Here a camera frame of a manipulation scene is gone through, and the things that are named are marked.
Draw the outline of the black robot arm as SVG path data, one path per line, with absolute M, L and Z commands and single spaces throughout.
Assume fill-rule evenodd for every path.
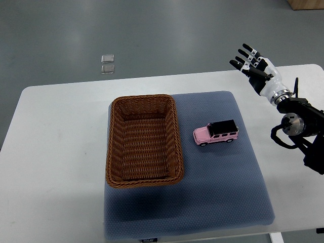
M 323 175 L 323 111 L 305 98 L 284 98 L 275 104 L 284 117 L 272 128 L 271 139 L 286 149 L 298 148 L 304 166 Z

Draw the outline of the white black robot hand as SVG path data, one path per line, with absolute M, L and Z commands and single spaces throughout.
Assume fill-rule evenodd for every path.
M 248 77 L 255 92 L 274 106 L 290 98 L 292 92 L 282 83 L 282 76 L 273 63 L 253 47 L 247 44 L 242 47 L 238 50 L 240 56 L 229 63 Z

